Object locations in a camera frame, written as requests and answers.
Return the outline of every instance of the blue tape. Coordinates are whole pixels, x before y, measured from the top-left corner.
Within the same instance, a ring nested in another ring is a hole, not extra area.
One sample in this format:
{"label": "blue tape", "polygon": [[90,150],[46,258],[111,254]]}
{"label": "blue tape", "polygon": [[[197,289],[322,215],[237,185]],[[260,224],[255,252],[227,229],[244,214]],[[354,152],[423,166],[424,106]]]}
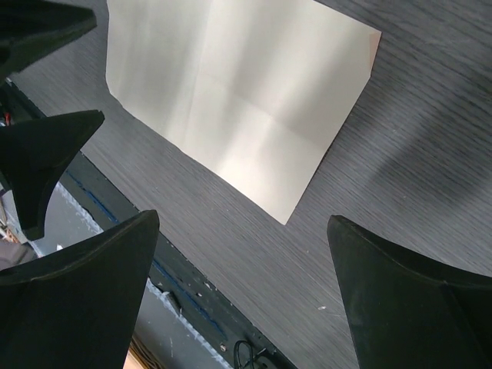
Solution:
{"label": "blue tape", "polygon": [[70,173],[70,171],[65,171],[65,173],[71,179],[73,179],[73,181],[77,184],[77,186],[79,186],[80,189],[83,190],[83,192],[92,200],[92,202],[94,202],[97,206],[99,206],[101,211],[105,213],[105,215],[109,218],[110,221],[112,221],[115,224],[119,224],[120,221],[104,206],[104,204],[102,204],[102,202],[99,201],[98,198],[94,196],[94,194],[92,194],[92,192],[86,189],[84,185],[72,173]]}
{"label": "blue tape", "polygon": [[208,312],[205,311],[204,308],[202,308],[197,302],[193,299],[193,297],[182,287],[179,285],[179,283],[154,259],[152,264],[155,266],[155,268],[165,277],[167,278],[175,288],[177,288],[193,305],[195,309],[197,309],[198,313],[206,320],[208,321],[214,328],[215,330],[221,334],[221,336],[227,340],[228,336],[224,331],[219,327],[217,322],[215,322],[210,315],[208,315]]}

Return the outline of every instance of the white paper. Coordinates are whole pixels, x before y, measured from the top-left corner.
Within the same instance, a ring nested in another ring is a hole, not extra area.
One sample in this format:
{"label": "white paper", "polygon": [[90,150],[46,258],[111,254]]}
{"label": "white paper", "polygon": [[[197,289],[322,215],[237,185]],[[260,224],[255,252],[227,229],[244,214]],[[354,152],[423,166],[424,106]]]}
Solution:
{"label": "white paper", "polygon": [[108,0],[106,78],[136,118],[285,224],[381,33],[313,0]]}

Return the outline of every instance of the paper sheet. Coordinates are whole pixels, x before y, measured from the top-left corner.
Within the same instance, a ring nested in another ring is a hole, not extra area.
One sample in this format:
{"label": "paper sheet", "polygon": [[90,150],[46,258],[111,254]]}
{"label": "paper sheet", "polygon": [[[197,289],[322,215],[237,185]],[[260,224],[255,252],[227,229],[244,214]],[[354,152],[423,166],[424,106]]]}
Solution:
{"label": "paper sheet", "polygon": [[313,0],[108,0],[123,107],[285,224],[381,33]]}

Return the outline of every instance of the black cable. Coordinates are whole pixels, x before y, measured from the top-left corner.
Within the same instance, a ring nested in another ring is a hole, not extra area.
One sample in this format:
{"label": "black cable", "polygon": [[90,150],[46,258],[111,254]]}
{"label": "black cable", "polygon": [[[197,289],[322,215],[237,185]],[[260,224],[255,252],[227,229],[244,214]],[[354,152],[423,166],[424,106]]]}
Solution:
{"label": "black cable", "polygon": [[[249,360],[245,366],[242,365],[241,360],[239,359],[239,348],[241,347],[242,344],[246,346],[249,351]],[[254,369],[253,347],[247,341],[238,341],[234,345],[234,369],[245,369],[246,367],[250,367],[251,369]]]}

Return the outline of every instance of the table surface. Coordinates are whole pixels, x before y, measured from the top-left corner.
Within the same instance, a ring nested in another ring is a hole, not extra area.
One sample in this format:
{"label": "table surface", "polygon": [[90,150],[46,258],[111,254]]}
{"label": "table surface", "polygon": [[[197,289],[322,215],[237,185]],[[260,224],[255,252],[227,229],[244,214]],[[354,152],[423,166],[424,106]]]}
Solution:
{"label": "table surface", "polygon": [[83,152],[138,208],[156,208],[163,233],[298,367],[357,367],[326,238],[332,214],[492,275],[490,0],[323,1],[383,36],[286,226],[110,96],[105,0],[71,2],[92,7],[99,27],[13,80],[48,115],[104,111]]}

